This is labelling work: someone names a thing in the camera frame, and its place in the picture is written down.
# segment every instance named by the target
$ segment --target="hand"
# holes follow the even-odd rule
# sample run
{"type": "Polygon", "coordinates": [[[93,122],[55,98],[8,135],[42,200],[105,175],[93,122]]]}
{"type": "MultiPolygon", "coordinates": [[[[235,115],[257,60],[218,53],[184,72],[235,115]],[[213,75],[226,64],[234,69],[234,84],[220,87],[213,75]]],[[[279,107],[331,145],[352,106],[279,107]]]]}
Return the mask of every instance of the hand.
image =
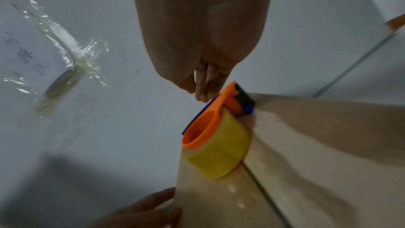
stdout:
{"type": "Polygon", "coordinates": [[[173,198],[175,188],[151,194],[132,205],[97,221],[91,228],[162,228],[173,224],[181,215],[181,208],[171,206],[156,209],[173,198]]]}
{"type": "Polygon", "coordinates": [[[257,45],[270,0],[135,2],[157,73],[208,102],[257,45]]]}

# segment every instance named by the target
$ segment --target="transparent plastic tape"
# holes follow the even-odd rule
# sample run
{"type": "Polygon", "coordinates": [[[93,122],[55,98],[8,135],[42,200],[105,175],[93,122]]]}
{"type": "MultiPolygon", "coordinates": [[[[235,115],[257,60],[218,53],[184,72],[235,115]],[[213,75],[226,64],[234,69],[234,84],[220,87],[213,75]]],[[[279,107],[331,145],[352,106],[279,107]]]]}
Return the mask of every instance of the transparent plastic tape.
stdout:
{"type": "Polygon", "coordinates": [[[82,46],[44,8],[31,0],[26,10],[12,4],[0,7],[0,65],[4,78],[23,93],[35,94],[35,112],[52,112],[70,89],[87,77],[105,86],[96,59],[108,52],[100,38],[82,46]]]}

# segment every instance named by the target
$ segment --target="orange object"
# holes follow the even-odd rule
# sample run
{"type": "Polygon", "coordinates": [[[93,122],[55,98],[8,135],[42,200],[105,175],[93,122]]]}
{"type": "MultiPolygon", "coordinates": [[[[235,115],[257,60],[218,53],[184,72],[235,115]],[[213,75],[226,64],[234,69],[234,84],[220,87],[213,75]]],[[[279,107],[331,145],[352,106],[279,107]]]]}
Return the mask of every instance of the orange object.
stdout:
{"type": "Polygon", "coordinates": [[[233,115],[243,115],[244,109],[234,98],[239,92],[236,82],[230,83],[214,102],[187,128],[181,145],[188,150],[195,150],[204,145],[216,132],[221,123],[221,108],[225,106],[233,115]]]}

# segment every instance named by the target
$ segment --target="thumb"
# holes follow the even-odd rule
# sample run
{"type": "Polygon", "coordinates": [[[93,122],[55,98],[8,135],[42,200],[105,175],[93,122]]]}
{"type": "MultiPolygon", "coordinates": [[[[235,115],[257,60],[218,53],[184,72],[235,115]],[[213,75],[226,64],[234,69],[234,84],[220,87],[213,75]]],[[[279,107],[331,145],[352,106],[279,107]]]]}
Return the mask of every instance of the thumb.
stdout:
{"type": "Polygon", "coordinates": [[[173,81],[173,83],[181,89],[186,90],[190,94],[195,92],[195,80],[194,80],[194,73],[190,74],[187,78],[180,80],[180,81],[173,81]]]}
{"type": "Polygon", "coordinates": [[[181,207],[155,209],[130,215],[128,223],[137,228],[163,228],[173,224],[181,215],[181,207]]]}

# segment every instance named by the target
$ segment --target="packing tape roll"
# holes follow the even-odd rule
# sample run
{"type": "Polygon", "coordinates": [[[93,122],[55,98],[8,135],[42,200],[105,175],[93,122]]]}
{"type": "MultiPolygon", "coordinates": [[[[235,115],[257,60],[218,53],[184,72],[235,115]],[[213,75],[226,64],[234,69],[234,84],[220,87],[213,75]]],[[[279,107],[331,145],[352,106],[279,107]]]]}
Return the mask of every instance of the packing tape roll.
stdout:
{"type": "Polygon", "coordinates": [[[247,129],[226,108],[221,123],[209,141],[195,150],[183,148],[183,157],[205,177],[217,179],[231,172],[244,159],[250,136],[247,129]]]}

